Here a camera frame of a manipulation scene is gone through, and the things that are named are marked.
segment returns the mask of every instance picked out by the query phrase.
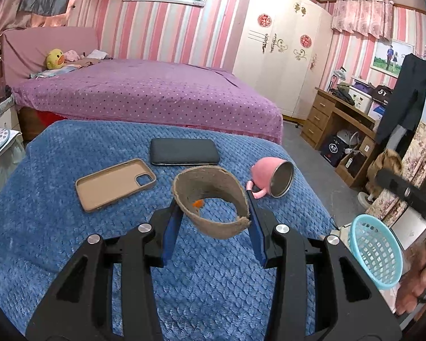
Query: blue blanket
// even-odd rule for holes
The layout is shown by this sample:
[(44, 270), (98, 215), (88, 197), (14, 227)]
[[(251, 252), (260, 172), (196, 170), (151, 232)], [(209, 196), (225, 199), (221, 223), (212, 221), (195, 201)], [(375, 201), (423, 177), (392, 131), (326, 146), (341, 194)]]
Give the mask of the blue blanket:
[[(272, 142), (189, 128), (107, 121), (60, 121), (27, 147), (27, 156), (0, 193), (0, 306), (24, 332), (52, 280), (89, 234), (119, 236), (155, 209), (167, 207), (170, 187), (183, 167), (151, 166), (155, 187), (94, 213), (85, 213), (74, 182), (82, 176), (133, 158), (149, 164), (154, 137), (209, 138), (220, 153), (220, 165), (240, 182), (264, 156), (290, 160)], [(300, 171), (280, 199), (265, 197), (258, 205), (271, 209), (280, 222), (305, 236), (330, 232), (333, 223)], [(232, 218), (232, 208), (211, 199), (206, 218)], [(271, 307), (275, 270), (255, 260), (248, 231), (229, 240), (200, 234), (185, 217), (172, 260), (152, 269), (162, 332), (166, 340), (262, 340)], [(308, 323), (314, 326), (314, 289), (308, 276)], [(114, 331), (121, 333), (119, 270), (114, 273)]]

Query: wooden desk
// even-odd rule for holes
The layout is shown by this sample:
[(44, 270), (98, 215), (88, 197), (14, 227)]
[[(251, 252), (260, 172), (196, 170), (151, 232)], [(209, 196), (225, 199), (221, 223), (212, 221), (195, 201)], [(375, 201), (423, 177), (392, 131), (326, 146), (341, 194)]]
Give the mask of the wooden desk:
[(314, 149), (319, 150), (329, 135), (350, 129), (351, 125), (356, 128), (364, 135), (360, 151), (367, 158), (355, 177), (352, 177), (345, 167), (347, 156), (336, 167), (336, 173), (349, 187), (361, 187), (366, 183), (369, 165), (380, 153), (380, 147), (374, 142), (374, 119), (332, 94), (317, 87), (316, 90), (317, 96), (303, 125), (301, 137)]

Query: white storage box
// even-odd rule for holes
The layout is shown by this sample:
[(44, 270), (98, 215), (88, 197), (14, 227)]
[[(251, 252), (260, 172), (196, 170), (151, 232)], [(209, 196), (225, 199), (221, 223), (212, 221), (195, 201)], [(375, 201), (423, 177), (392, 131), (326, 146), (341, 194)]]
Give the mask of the white storage box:
[(371, 104), (373, 102), (373, 98), (364, 93), (363, 91), (357, 90), (356, 88), (349, 88), (349, 95), (355, 101), (355, 107), (362, 111), (364, 114), (367, 114), (369, 109), (371, 108)]
[(374, 120), (380, 120), (382, 119), (384, 112), (385, 106), (373, 101), (373, 103), (371, 104), (371, 108), (369, 109), (368, 116)]

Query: mug handle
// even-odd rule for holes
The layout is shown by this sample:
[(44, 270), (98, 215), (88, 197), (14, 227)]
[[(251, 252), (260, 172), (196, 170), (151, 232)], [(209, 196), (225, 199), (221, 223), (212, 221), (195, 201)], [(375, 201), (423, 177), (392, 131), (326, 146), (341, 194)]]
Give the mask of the mug handle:
[[(246, 191), (251, 191), (252, 192), (252, 187), (254, 186), (254, 183), (252, 181), (248, 181), (246, 183)], [(262, 197), (264, 197), (267, 194), (267, 189), (262, 189), (258, 192), (252, 192), (253, 196), (255, 199), (260, 199)]]

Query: orange spot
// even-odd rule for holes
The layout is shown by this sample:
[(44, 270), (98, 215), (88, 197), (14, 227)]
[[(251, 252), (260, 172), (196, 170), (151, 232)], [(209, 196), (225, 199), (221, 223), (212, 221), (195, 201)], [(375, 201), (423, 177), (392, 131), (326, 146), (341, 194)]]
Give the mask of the orange spot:
[(203, 207), (203, 200), (194, 201), (193, 206), (195, 208), (198, 208), (198, 209), (202, 208)]

